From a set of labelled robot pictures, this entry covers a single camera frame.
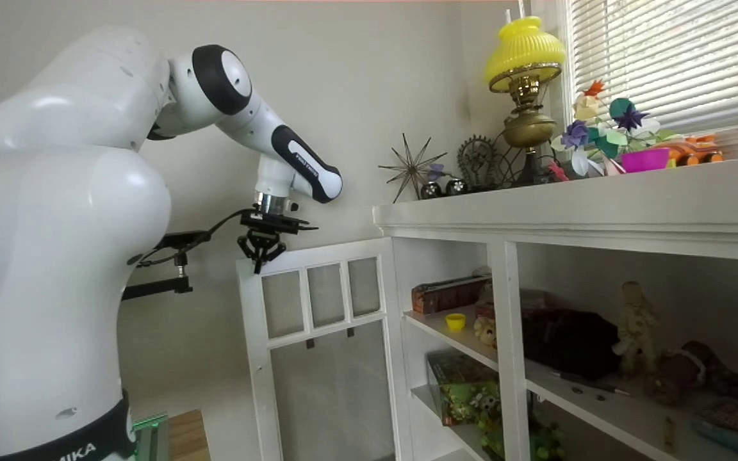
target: white wall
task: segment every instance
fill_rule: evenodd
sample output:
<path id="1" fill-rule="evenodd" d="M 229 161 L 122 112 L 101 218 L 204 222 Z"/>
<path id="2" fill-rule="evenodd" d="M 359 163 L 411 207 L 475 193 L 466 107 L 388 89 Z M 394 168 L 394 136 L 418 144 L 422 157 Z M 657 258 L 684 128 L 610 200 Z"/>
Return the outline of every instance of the white wall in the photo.
<path id="1" fill-rule="evenodd" d="M 471 128 L 493 134 L 507 112 L 480 76 L 502 22 L 496 3 L 0 0 L 0 99 L 107 22 L 143 31 L 167 56 L 208 40 L 236 49 L 271 107 L 344 171 L 331 207 L 299 200 L 320 231 L 290 239 L 294 245 L 376 235 L 368 207 L 394 198 L 376 163 L 393 161 L 400 134 L 413 146 L 431 136 L 457 171 L 453 150 Z M 256 159 L 218 131 L 147 144 L 143 157 L 172 190 L 175 228 L 208 228 L 250 200 Z M 120 315 L 135 414 L 203 410 L 220 461 L 256 458 L 233 286 L 238 234 L 229 226 L 195 250 L 192 294 L 133 299 Z"/>

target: table lamp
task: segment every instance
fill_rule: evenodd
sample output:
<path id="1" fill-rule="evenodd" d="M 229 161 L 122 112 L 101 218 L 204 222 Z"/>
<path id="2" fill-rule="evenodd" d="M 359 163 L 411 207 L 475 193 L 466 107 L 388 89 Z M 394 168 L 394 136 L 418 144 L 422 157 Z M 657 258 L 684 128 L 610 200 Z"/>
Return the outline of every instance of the table lamp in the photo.
<path id="1" fill-rule="evenodd" d="M 563 64 L 563 43 L 543 31 L 537 15 L 509 21 L 500 27 L 496 49 L 486 62 L 493 91 L 509 91 L 516 111 L 504 118 L 502 137 L 525 157 L 517 184 L 532 184 L 537 146 L 554 136 L 554 121 L 540 116 L 540 99 Z"/>

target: yellow lamp shade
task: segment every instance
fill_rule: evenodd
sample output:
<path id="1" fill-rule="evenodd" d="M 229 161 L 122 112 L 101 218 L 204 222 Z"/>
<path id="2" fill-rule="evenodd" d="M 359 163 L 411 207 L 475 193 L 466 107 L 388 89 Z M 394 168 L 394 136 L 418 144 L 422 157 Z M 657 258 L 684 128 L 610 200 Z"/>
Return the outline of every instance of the yellow lamp shade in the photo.
<path id="1" fill-rule="evenodd" d="M 500 27 L 500 40 L 486 64 L 493 91 L 507 91 L 512 76 L 554 79 L 566 59 L 563 43 L 543 31 L 537 15 L 509 21 Z"/>

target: toy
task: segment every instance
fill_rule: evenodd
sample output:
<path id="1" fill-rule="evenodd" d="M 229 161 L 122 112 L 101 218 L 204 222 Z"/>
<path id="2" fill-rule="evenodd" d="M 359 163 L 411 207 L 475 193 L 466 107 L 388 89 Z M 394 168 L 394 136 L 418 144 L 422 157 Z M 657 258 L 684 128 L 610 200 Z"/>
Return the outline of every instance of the toy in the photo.
<path id="1" fill-rule="evenodd" d="M 453 349 L 431 350 L 426 360 L 427 390 L 440 406 L 443 426 L 476 423 L 481 410 L 495 413 L 496 406 L 500 413 L 496 372 Z"/>
<path id="2" fill-rule="evenodd" d="M 464 313 L 448 313 L 443 317 L 448 335 L 459 335 L 466 330 L 466 315 Z"/>
<path id="3" fill-rule="evenodd" d="M 648 171 L 648 168 L 664 168 L 668 166 L 668 148 L 664 146 L 650 146 L 644 150 L 627 150 L 621 157 L 621 163 L 627 175 L 632 171 Z"/>
<path id="4" fill-rule="evenodd" d="M 646 379 L 646 395 L 664 404 L 682 404 L 699 386 L 738 400 L 738 372 L 726 367 L 699 340 L 689 340 L 682 350 L 662 356 L 657 372 Z"/>
<path id="5" fill-rule="evenodd" d="M 664 148 L 668 150 L 668 168 L 726 161 L 718 136 L 687 136 Z"/>
<path id="6" fill-rule="evenodd" d="M 500 381 L 484 381 L 471 400 L 475 426 L 480 431 L 480 449 L 493 458 L 504 458 L 502 442 L 502 410 L 500 410 Z"/>
<path id="7" fill-rule="evenodd" d="M 452 198 L 452 195 L 464 195 L 466 182 L 464 178 L 452 178 L 448 171 L 443 171 L 443 163 L 427 163 L 426 182 L 420 187 L 420 200 L 434 200 L 434 198 Z"/>
<path id="8" fill-rule="evenodd" d="M 621 342 L 616 354 L 622 356 L 622 372 L 636 373 L 644 358 L 646 372 L 657 372 L 653 327 L 659 315 L 648 304 L 648 298 L 637 282 L 622 283 L 622 315 L 621 315 Z"/>
<path id="9" fill-rule="evenodd" d="M 616 176 L 625 171 L 616 159 L 625 150 L 627 137 L 605 116 L 602 91 L 605 85 L 591 82 L 573 99 L 573 123 L 550 144 L 569 176 Z"/>
<path id="10" fill-rule="evenodd" d="M 493 303 L 475 310 L 475 339 L 486 349 L 496 349 L 496 321 Z"/>

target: cabinet top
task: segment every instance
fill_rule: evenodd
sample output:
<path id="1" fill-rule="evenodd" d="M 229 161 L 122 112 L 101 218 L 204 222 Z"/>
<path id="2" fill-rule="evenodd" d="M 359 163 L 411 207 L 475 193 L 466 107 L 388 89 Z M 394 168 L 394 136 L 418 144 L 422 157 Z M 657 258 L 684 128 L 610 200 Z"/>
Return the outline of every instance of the cabinet top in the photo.
<path id="1" fill-rule="evenodd" d="M 388 235 L 738 258 L 738 161 L 379 205 Z"/>

